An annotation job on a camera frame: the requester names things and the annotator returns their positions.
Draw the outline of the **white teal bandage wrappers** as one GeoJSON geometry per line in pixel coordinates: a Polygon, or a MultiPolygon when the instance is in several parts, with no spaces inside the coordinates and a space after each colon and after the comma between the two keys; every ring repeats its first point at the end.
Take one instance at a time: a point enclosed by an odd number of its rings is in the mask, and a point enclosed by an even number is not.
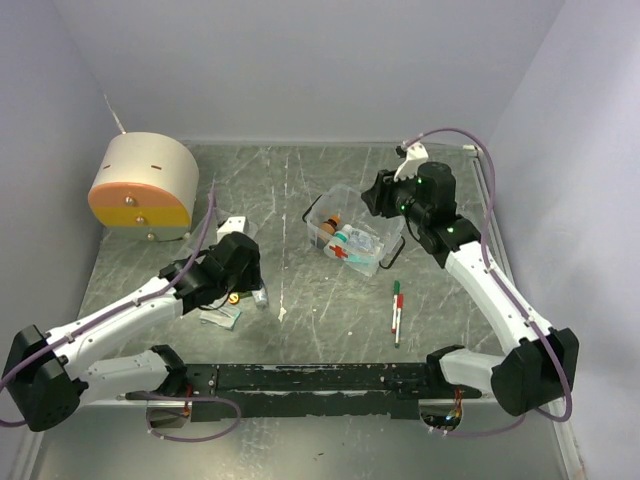
{"type": "Polygon", "coordinates": [[[242,311],[234,306],[223,306],[217,310],[200,310],[199,319],[203,324],[212,324],[228,331],[234,327],[242,311]]]}

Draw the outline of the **clear plastic medicine box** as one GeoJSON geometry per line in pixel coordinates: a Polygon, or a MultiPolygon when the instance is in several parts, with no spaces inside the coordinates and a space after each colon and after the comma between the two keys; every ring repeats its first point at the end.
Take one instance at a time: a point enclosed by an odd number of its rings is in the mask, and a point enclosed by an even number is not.
{"type": "Polygon", "coordinates": [[[343,184],[320,195],[302,221],[312,247],[367,277],[390,269],[406,245],[402,218],[371,215],[361,193],[343,184]]]}

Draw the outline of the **white bottle green label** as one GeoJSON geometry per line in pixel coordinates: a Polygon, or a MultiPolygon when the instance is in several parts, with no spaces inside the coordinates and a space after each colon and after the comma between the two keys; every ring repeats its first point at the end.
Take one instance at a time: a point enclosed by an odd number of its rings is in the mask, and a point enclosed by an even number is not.
{"type": "Polygon", "coordinates": [[[349,243],[352,231],[353,227],[350,224],[345,224],[340,230],[337,230],[334,233],[332,237],[333,243],[341,246],[346,246],[349,243]]]}

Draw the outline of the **brown bottle orange cap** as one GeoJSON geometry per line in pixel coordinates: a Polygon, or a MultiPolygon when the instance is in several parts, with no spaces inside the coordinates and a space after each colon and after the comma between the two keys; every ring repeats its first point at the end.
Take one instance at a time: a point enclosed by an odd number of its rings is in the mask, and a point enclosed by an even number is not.
{"type": "Polygon", "coordinates": [[[319,225],[319,235],[323,238],[331,238],[338,231],[339,225],[340,217],[332,215],[319,225]]]}

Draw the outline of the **clear compartment tray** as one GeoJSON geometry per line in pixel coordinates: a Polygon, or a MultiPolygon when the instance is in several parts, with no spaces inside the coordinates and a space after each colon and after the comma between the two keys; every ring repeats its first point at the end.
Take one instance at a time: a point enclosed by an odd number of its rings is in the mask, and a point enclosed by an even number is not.
{"type": "MultiPolygon", "coordinates": [[[[230,217],[230,216],[245,216],[245,215],[232,214],[232,213],[229,213],[229,212],[224,211],[224,210],[219,210],[219,211],[217,212],[217,227],[218,227],[221,223],[223,223],[223,222],[224,222],[228,217],[230,217]]],[[[255,236],[256,236],[256,234],[257,234],[257,231],[258,231],[258,226],[257,226],[255,223],[251,222],[251,221],[248,219],[248,217],[247,217],[247,220],[248,220],[248,222],[249,222],[249,233],[248,233],[248,234],[244,234],[244,235],[247,235],[248,237],[250,237],[250,238],[254,239],[254,238],[255,238],[255,236]]]]}

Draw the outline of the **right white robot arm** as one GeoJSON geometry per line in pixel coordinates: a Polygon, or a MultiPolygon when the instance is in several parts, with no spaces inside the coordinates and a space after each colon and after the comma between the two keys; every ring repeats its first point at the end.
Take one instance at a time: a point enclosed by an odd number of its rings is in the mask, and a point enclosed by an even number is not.
{"type": "Polygon", "coordinates": [[[428,355],[424,384],[433,396],[457,386],[491,394],[502,409],[519,417],[552,401],[572,412],[579,341],[536,313],[490,255],[475,225],[457,211],[456,179],[449,166],[425,162],[414,178],[399,180],[381,170],[361,198],[369,212],[403,218],[420,246],[470,295],[489,321],[502,355],[473,352],[460,345],[428,355]]]}

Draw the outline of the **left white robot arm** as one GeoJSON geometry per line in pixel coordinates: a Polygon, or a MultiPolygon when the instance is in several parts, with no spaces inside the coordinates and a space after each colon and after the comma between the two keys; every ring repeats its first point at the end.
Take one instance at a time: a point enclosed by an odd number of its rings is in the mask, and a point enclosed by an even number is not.
{"type": "Polygon", "coordinates": [[[187,367],[171,347],[116,359],[107,354],[146,328],[260,285],[258,244],[232,232],[89,316],[47,332],[35,325],[23,328],[13,339],[1,379],[22,415],[18,423],[42,432],[85,405],[119,394],[178,397],[187,385],[187,367]]]}

